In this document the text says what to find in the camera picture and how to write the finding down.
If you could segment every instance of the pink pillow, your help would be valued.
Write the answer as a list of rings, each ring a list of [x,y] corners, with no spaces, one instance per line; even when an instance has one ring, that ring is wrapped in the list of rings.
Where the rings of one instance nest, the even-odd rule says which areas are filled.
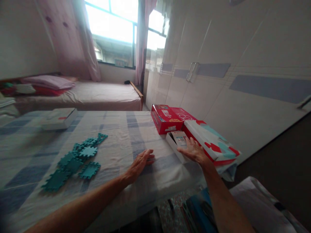
[[[47,87],[53,90],[68,89],[75,86],[73,82],[67,79],[51,75],[23,78],[21,82],[24,84],[32,84],[33,86]]]

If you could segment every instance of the pink curtain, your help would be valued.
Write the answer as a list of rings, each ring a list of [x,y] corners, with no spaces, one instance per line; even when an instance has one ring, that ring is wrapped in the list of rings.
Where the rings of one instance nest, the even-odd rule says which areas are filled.
[[[84,0],[39,0],[60,72],[101,81]]]
[[[144,68],[144,49],[147,48],[149,15],[156,7],[156,0],[139,0],[137,41],[136,41],[136,74],[135,85],[142,83]]]

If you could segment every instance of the white wardrobe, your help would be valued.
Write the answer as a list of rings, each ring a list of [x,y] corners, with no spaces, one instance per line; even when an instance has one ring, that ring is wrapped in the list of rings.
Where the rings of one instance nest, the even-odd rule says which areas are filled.
[[[146,104],[204,120],[242,151],[241,163],[311,110],[297,108],[311,95],[311,1],[239,2],[171,3]]]

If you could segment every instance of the blue checkered bedsheet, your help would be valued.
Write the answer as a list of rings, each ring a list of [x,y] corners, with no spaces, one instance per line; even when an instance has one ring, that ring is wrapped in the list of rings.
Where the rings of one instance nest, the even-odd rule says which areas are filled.
[[[30,112],[0,128],[1,203],[14,232],[22,232],[64,204],[124,173],[144,149],[154,149],[152,166],[109,205],[88,231],[111,231],[135,220],[161,201],[197,184],[204,185],[195,163],[182,165],[164,136],[158,135],[150,112],[78,112],[66,130],[43,131],[48,111]],[[41,186],[73,145],[98,133],[109,137],[99,145],[94,162],[101,168],[91,179],[70,178],[56,194]]]

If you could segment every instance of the bedsheet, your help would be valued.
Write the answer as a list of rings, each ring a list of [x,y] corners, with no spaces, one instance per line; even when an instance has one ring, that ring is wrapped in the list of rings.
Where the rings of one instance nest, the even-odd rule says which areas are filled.
[[[141,99],[131,85],[77,81],[60,96],[16,96],[21,114],[37,110],[75,107],[80,111],[141,111]]]
[[[68,129],[43,131],[39,122],[48,113],[30,112],[0,128],[1,203],[6,205],[12,232],[26,230],[64,204],[124,173],[147,148],[154,149],[155,163],[146,167],[86,232],[110,232],[182,190],[206,186],[198,164],[182,165],[165,136],[158,135],[150,112],[78,111]],[[58,161],[75,143],[99,132],[108,138],[98,146],[94,158],[101,164],[96,176],[83,180],[75,174],[57,193],[45,193],[41,186],[56,170]]]

